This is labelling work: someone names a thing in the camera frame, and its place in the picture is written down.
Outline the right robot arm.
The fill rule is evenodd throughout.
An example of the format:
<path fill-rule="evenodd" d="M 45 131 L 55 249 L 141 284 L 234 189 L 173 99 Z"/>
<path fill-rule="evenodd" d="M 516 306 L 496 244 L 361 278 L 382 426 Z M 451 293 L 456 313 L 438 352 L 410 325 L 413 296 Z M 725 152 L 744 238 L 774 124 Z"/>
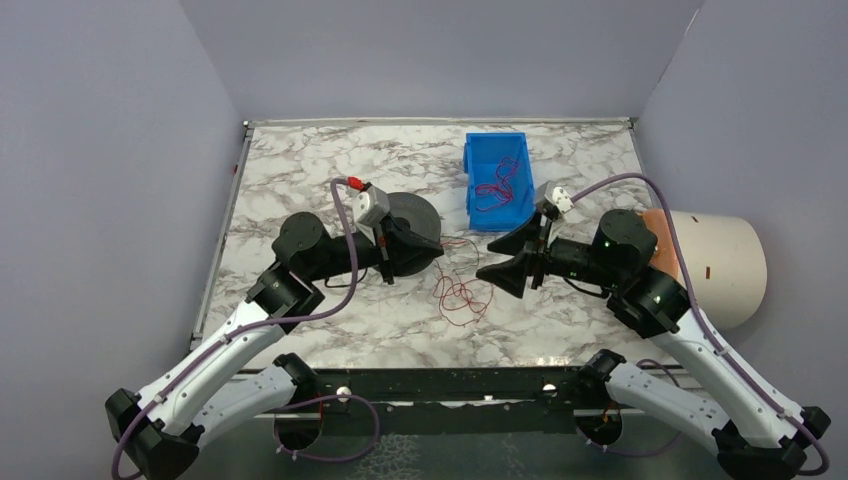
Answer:
<path fill-rule="evenodd" d="M 804 474 L 806 451 L 819 446 L 829 416 L 787 399 L 736 359 L 684 287 L 652 265 L 656 243 L 631 210 L 606 212 L 587 244 L 555 237 L 542 215 L 534 214 L 489 245 L 505 261 L 480 268 L 477 277 L 515 297 L 548 276 L 598 286 L 614 317 L 671 355 L 703 394 L 657 380 L 607 349 L 580 368 L 583 393 L 663 421 L 699 442 L 735 479 Z"/>

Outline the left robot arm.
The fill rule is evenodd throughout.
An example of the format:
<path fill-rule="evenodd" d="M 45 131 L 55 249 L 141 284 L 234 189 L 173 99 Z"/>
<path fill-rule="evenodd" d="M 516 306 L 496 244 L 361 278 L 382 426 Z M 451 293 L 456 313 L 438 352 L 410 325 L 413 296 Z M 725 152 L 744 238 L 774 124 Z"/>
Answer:
<path fill-rule="evenodd" d="M 331 236 L 310 212 L 289 216 L 272 248 L 275 259 L 228 320 L 196 350 L 139 391 L 120 389 L 105 409 L 118 457 L 144 479 L 175 479 L 220 434 L 272 408 L 316 404 L 315 371 L 294 354 L 279 356 L 251 381 L 235 374 L 297 325 L 319 320 L 317 282 L 377 270 L 386 283 L 422 271 L 443 250 L 432 209 L 393 207 L 357 214 Z"/>

